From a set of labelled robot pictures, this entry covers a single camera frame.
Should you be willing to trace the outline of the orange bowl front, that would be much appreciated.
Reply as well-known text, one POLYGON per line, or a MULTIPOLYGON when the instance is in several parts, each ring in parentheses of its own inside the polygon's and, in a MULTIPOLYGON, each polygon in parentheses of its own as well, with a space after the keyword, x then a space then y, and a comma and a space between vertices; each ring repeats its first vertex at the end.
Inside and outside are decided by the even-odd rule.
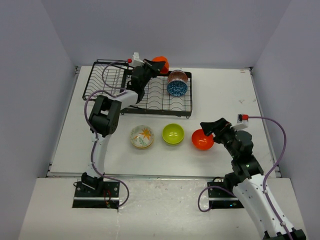
POLYGON ((202 151, 211 149, 215 143, 213 135, 206 136, 202 129, 193 132, 191 142, 195 148, 202 151))

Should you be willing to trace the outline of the brown red patterned bowl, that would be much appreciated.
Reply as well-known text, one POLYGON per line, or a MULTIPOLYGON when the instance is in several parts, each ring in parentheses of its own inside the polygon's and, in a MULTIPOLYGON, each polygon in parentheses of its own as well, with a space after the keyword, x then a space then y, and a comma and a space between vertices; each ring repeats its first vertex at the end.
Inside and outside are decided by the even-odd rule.
POLYGON ((168 83, 171 83, 173 81, 182 81, 187 83, 188 76, 184 71, 177 69, 170 72, 170 74, 167 77, 167 81, 168 83))

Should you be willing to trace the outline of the blue patterned bowl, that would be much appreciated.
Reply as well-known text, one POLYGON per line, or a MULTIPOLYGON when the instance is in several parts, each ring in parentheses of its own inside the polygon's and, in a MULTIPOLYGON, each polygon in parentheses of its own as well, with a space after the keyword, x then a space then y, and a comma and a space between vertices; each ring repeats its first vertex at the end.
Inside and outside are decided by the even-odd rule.
POLYGON ((171 81, 167 87, 166 90, 168 94, 170 94, 173 97, 181 97, 184 96, 188 91, 188 86, 184 81, 171 81))

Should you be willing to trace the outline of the lime green bowl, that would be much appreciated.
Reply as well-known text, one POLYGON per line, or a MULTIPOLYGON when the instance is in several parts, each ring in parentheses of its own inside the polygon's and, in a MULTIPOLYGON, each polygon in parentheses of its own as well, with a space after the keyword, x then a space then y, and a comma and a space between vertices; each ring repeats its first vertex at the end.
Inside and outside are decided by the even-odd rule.
POLYGON ((164 138, 163 140, 169 146, 178 146, 179 144, 181 144, 183 142, 184 138, 178 139, 176 141, 174 141, 172 139, 166 139, 166 138, 164 138))
POLYGON ((162 139, 177 141, 185 137, 184 129, 177 123, 170 123, 162 130, 162 139))

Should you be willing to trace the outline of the white floral pattern bowl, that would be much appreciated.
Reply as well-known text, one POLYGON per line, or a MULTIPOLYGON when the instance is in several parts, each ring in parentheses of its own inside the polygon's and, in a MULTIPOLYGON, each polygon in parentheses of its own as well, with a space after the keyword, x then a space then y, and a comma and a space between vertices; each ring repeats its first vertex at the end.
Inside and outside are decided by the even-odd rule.
POLYGON ((155 134, 153 129, 149 126, 138 125, 131 130, 129 139, 131 144, 145 146, 154 142, 155 134))

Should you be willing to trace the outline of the yellow sun pattern bowl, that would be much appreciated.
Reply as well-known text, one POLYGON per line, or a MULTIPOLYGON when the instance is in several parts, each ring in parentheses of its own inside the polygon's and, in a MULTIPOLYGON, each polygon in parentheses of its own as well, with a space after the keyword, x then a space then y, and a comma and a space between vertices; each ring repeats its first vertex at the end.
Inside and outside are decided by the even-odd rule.
POLYGON ((136 149, 140 149, 140 150, 144 150, 144 149, 147 149, 149 147, 151 147, 153 145, 153 142, 147 144, 147 145, 139 145, 139 144, 132 144, 136 149))

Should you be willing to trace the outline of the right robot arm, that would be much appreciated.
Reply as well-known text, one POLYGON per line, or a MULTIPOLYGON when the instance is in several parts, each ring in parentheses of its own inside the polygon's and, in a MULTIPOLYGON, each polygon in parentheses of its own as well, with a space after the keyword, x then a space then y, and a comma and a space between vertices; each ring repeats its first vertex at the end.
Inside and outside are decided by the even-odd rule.
POLYGON ((224 176, 222 190, 240 201, 262 240, 305 240, 304 231, 296 229, 281 210, 267 184, 269 174, 253 154, 252 135, 245 131, 249 119, 239 114, 236 125, 225 118, 200 123, 204 134, 213 136, 232 157, 232 172, 224 176))

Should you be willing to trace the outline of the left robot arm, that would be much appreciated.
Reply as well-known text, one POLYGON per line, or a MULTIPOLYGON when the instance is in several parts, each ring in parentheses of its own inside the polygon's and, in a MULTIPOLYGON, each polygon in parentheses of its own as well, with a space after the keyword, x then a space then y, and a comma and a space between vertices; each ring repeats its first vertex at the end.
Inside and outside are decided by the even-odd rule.
POLYGON ((105 157, 110 138, 118 127, 121 110, 139 103, 149 81, 169 71, 168 60, 162 56, 153 60, 130 58, 126 63, 132 66, 131 79, 126 87, 121 87, 117 95, 106 90, 93 92, 91 96, 96 96, 96 100, 91 112, 84 111, 85 121, 93 134, 93 145, 88 169, 77 183, 75 195, 78 198, 98 198, 106 191, 105 157))

